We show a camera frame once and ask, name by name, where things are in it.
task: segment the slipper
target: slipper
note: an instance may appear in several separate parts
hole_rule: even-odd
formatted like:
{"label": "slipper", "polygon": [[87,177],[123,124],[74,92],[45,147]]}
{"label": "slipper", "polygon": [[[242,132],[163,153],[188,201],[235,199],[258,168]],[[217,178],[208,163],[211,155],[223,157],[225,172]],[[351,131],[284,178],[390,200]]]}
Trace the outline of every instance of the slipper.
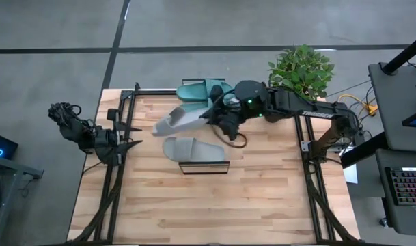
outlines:
{"label": "slipper", "polygon": [[175,162],[224,161],[224,148],[194,137],[168,137],[162,145],[164,155]]}
{"label": "slipper", "polygon": [[209,108],[186,112],[183,108],[176,107],[169,115],[160,119],[154,125],[152,135],[155,137],[163,137],[181,131],[200,128],[209,121],[209,119],[199,118],[199,116],[207,110],[209,110]]}
{"label": "slipper", "polygon": [[214,85],[220,85],[224,92],[232,90],[232,86],[228,85],[224,80],[205,79],[201,83],[179,86],[176,90],[176,95],[184,102],[202,102],[209,98],[210,91]]}

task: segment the wooden table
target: wooden table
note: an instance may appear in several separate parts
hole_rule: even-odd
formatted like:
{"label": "wooden table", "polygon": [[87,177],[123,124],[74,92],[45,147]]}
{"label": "wooden table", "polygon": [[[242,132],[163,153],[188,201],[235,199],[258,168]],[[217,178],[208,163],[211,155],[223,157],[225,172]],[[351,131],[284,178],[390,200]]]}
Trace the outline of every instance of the wooden table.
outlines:
{"label": "wooden table", "polygon": [[[120,92],[103,92],[97,124],[112,127],[106,113],[117,108]],[[248,120],[240,125],[249,139],[243,149],[226,147],[209,126],[178,134],[224,146],[230,160],[228,174],[185,176],[177,163],[164,156],[164,138],[150,134],[156,121],[179,104],[175,96],[136,99],[132,125],[143,131],[131,137],[143,143],[128,153],[114,243],[315,243],[294,120],[274,124],[264,118]],[[316,137],[329,125],[328,120],[313,119]],[[85,168],[97,162],[96,156],[89,156]],[[105,170],[100,165],[82,178],[68,239],[79,235],[96,213]],[[327,162],[322,171],[331,209],[359,238],[342,167]]]}

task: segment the concrete floor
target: concrete floor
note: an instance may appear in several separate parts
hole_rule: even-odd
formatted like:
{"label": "concrete floor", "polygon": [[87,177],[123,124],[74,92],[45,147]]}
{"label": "concrete floor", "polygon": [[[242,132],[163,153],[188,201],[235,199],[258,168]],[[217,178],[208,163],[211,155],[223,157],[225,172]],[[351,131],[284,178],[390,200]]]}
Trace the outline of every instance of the concrete floor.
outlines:
{"label": "concrete floor", "polygon": [[[112,47],[123,2],[0,0],[0,49]],[[132,0],[120,46],[409,44],[415,39],[415,0]],[[399,52],[324,51],[336,64],[328,94],[368,80],[368,64],[389,61]],[[232,85],[242,79],[266,81],[266,64],[276,54],[118,54],[110,88],[130,88],[134,82],[170,88],[192,77],[224,77]],[[3,245],[66,239],[85,155],[61,137],[46,111],[50,103],[67,101],[82,106],[82,118],[93,118],[108,60],[107,53],[0,55],[0,135],[20,144],[16,160],[45,169],[43,179],[29,185],[28,197],[18,194]],[[369,87],[347,92],[363,98]],[[363,124],[373,134],[382,131],[379,115]],[[377,224],[383,217],[379,199],[351,196],[362,239],[416,245],[416,236]]]}

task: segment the keyboard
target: keyboard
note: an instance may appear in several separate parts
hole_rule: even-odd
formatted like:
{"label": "keyboard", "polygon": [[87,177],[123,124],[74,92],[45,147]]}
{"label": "keyboard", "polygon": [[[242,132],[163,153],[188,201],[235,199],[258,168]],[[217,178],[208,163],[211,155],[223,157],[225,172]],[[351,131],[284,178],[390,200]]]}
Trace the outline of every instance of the keyboard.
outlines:
{"label": "keyboard", "polygon": [[395,204],[416,206],[416,167],[387,167],[385,169]]}

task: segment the potted plant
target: potted plant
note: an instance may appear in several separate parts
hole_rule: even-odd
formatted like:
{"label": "potted plant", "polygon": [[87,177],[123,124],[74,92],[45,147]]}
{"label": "potted plant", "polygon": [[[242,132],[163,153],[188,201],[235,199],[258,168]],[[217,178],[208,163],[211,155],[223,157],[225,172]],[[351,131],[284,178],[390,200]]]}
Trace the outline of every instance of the potted plant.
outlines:
{"label": "potted plant", "polygon": [[276,64],[268,63],[271,87],[282,86],[309,100],[324,98],[327,95],[324,90],[332,79],[335,66],[330,61],[306,44],[294,50],[284,50],[276,57]]}

